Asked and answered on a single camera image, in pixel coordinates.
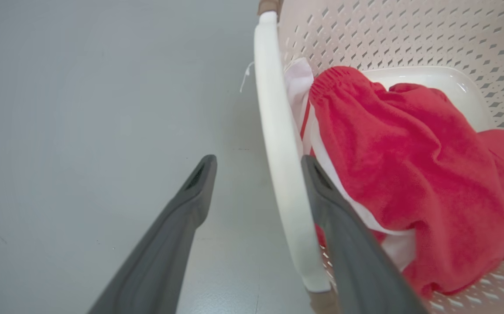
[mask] red clothing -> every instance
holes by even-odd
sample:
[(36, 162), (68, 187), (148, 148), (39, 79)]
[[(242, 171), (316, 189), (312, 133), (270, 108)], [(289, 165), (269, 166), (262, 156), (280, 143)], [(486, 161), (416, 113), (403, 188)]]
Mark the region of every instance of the red clothing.
[(457, 292), (504, 260), (504, 130), (476, 133), (441, 91), (386, 91), (344, 66), (309, 101), (352, 199), (389, 230), (415, 229), (403, 274), (417, 292)]

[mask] beige perforated basket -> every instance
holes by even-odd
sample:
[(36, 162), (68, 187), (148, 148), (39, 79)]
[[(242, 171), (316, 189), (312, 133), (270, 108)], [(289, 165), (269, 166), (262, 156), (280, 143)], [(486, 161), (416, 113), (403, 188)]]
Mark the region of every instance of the beige perforated basket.
[[(312, 218), (282, 69), (301, 57), (314, 75), (336, 65), (362, 71), (448, 66), (477, 84), (495, 126), (504, 129), (504, 0), (285, 0), (282, 8), (267, 0), (260, 5), (260, 12), (270, 10), (278, 23), (262, 14), (254, 42), (267, 156), (296, 270), (310, 292), (323, 292), (329, 289), (330, 264), (325, 259), (322, 266), (314, 230), (307, 226)], [(437, 314), (504, 313), (504, 263), (464, 292), (435, 294), (427, 305)]]

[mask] white cloth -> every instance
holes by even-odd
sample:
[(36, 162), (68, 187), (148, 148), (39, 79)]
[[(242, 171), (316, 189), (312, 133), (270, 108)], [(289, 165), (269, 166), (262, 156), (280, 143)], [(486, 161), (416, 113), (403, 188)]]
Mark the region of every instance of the white cloth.
[(302, 129), (302, 125), (305, 123), (302, 144), (297, 144), (298, 150), (302, 151), (303, 155), (310, 154), (310, 150), (313, 150), (318, 163), (320, 163), (343, 198), (355, 209), (362, 222), (371, 230), (387, 234), (386, 239), (381, 243), (382, 248), (398, 269), (403, 271), (415, 259), (414, 230), (394, 231), (384, 228), (364, 205), (352, 199), (344, 189), (320, 135), (314, 106), (310, 106), (308, 117), (305, 117), (306, 108), (308, 107), (308, 92), (314, 82), (312, 69), (306, 58), (296, 59), (289, 64), (285, 70), (284, 78), (288, 103), (296, 123), (295, 134), (299, 141), (299, 130)]

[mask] floor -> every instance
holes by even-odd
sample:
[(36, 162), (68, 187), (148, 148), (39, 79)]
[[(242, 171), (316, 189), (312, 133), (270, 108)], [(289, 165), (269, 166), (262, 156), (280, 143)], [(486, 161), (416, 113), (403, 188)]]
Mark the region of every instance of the floor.
[(0, 1), (0, 314), (85, 313), (203, 155), (179, 314), (309, 314), (267, 168), (257, 2)]

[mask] white string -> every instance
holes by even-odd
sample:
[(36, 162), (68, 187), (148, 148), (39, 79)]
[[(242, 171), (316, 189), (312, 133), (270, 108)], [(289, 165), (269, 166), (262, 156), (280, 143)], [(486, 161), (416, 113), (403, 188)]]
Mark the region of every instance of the white string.
[(250, 62), (250, 64), (248, 64), (248, 66), (246, 67), (246, 71), (244, 72), (244, 78), (242, 79), (242, 84), (240, 85), (240, 93), (242, 93), (242, 88), (244, 87), (244, 82), (246, 81), (246, 77), (249, 77), (250, 76), (250, 66), (252, 66), (252, 64), (254, 64), (254, 62)]

